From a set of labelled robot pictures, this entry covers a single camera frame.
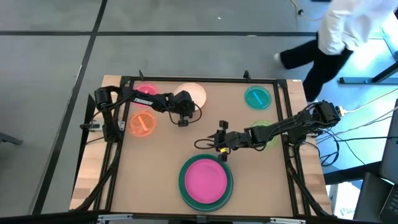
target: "teal plate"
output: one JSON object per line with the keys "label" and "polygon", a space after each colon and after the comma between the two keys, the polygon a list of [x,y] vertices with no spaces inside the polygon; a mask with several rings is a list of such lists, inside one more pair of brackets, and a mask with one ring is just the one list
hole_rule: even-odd
{"label": "teal plate", "polygon": [[271,104],[271,94],[262,86],[252,86],[244,92],[244,100],[251,108],[263,110]]}
{"label": "teal plate", "polygon": [[[187,189],[185,188],[185,174],[187,173],[188,168],[196,161],[200,160],[200,159],[211,159],[213,161],[218,162],[222,168],[224,169],[225,173],[226,173],[226,177],[227,177],[227,186],[226,186],[226,190],[223,194],[223,196],[221,196],[220,199],[218,199],[216,202],[214,203],[209,203],[209,204],[204,204],[204,203],[200,203],[195,201],[187,192]],[[181,168],[180,174],[178,176],[178,187],[180,189],[180,194],[181,197],[183,198],[184,202],[189,205],[191,208],[193,208],[194,210],[198,211],[198,212],[215,212],[219,209],[221,209],[222,207],[224,207],[224,205],[227,204],[228,200],[231,198],[232,196],[232,192],[233,192],[233,178],[232,178],[232,173],[229,169],[229,167],[224,163],[224,162],[219,162],[218,158],[213,156],[213,155],[209,155],[209,154],[200,154],[197,156],[192,157],[191,159],[189,159]]]}

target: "white shirt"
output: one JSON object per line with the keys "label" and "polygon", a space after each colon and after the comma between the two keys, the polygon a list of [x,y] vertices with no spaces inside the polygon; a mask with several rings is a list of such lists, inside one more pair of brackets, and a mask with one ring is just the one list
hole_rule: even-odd
{"label": "white shirt", "polygon": [[327,55],[355,50],[397,7],[398,0],[333,0],[322,18],[318,48]]}

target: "orange petri dish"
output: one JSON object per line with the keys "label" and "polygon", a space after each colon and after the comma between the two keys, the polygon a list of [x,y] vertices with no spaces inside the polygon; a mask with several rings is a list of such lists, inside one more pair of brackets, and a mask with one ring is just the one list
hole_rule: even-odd
{"label": "orange petri dish", "polygon": [[130,133],[137,137],[150,135],[156,127],[156,118],[149,111],[138,111],[129,122]]}

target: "person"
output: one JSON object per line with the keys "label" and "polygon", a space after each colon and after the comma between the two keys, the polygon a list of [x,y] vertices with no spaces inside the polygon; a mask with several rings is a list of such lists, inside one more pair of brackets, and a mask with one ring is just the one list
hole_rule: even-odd
{"label": "person", "polygon": [[313,61],[303,82],[306,99],[313,102],[323,84],[337,76],[353,52],[368,41],[372,31],[392,14],[397,5],[398,0],[332,0],[322,18],[317,38],[275,54],[274,58],[286,69]]}

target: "black pants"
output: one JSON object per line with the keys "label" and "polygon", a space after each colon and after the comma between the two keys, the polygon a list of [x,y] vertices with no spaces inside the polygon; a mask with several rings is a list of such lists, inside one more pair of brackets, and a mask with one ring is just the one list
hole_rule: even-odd
{"label": "black pants", "polygon": [[326,55],[318,48],[318,41],[311,40],[280,53],[286,69],[293,69],[313,61],[313,67],[303,82],[305,97],[313,102],[321,92],[322,85],[336,77],[353,52],[344,49],[339,55]]}

